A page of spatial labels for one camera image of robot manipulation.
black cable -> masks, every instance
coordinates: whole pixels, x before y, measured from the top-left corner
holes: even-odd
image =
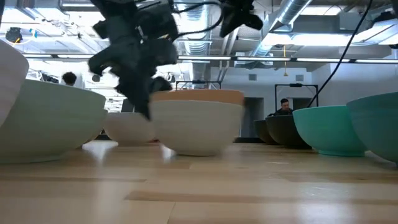
[[[1,26],[2,14],[4,12],[5,7],[6,7],[6,0],[0,0],[0,26]]]
[[[209,27],[207,27],[206,29],[203,29],[203,30],[180,33],[180,34],[178,34],[176,39],[179,38],[179,37],[182,37],[183,35],[199,34],[199,33],[202,33],[202,32],[207,32],[207,31],[213,30],[214,28],[216,28],[218,25],[221,24],[221,22],[224,19],[223,8],[221,7],[221,4],[219,2],[215,2],[215,1],[202,2],[202,3],[196,4],[194,6],[190,6],[190,7],[186,8],[186,9],[180,10],[180,11],[176,10],[176,11],[174,11],[174,13],[180,14],[180,13],[183,13],[183,12],[188,12],[188,11],[191,11],[193,9],[196,9],[196,8],[198,8],[200,6],[204,6],[204,5],[216,5],[216,6],[218,6],[220,8],[221,14],[220,14],[220,17],[218,18],[217,22],[214,23],[212,26],[209,26]]]
[[[346,48],[344,49],[343,54],[341,55],[341,58],[339,60],[339,62],[336,65],[336,68],[334,69],[334,71],[331,73],[331,75],[329,76],[329,78],[324,82],[324,84],[321,86],[321,88],[318,90],[317,94],[315,94],[315,96],[312,98],[310,104],[308,104],[307,108],[311,107],[311,104],[315,101],[315,99],[318,97],[319,93],[324,89],[324,87],[326,86],[326,84],[328,84],[328,82],[331,80],[331,78],[335,75],[335,73],[337,72],[338,68],[340,67],[344,57],[347,54],[347,51],[349,49],[349,46],[351,45],[352,41],[355,38],[356,33],[359,31],[359,28],[361,27],[363,21],[366,18],[366,15],[368,14],[371,6],[372,6],[373,0],[369,0],[369,4],[368,4],[368,8],[366,8],[365,13],[362,15],[361,20],[359,21],[358,25],[356,26],[353,35],[351,36],[351,38],[348,41],[348,44],[346,46]]]
[[[340,9],[340,12],[343,12],[343,9],[342,9],[340,6],[334,4],[334,5],[330,6],[330,8],[328,8],[328,10],[326,10],[326,12],[323,13],[323,15],[326,15],[326,13],[327,13],[330,9],[333,9],[333,7],[338,7],[338,8]]]

teal bowl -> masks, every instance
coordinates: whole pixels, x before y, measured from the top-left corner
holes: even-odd
[[[0,127],[0,164],[61,159],[100,131],[105,101],[92,91],[25,80]]]
[[[361,98],[347,107],[365,146],[379,157],[398,163],[398,93]]]
[[[346,106],[321,106],[293,112],[301,138],[328,156],[364,156],[365,145],[351,124]]]

man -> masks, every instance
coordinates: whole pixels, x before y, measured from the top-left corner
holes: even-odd
[[[281,109],[277,110],[274,113],[274,116],[278,116],[278,115],[290,115],[293,114],[293,110],[289,108],[289,101],[288,99],[281,99],[280,101],[280,107]]]
[[[62,75],[62,80],[65,82],[65,85],[73,86],[76,82],[76,75],[73,72],[67,72]]]
[[[85,89],[83,77],[81,75],[75,75],[73,72],[63,74],[61,84]]]

wooden table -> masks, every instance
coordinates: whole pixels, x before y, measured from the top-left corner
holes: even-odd
[[[0,166],[0,223],[398,223],[398,171],[372,155],[234,144],[218,157],[174,157],[115,145]]]

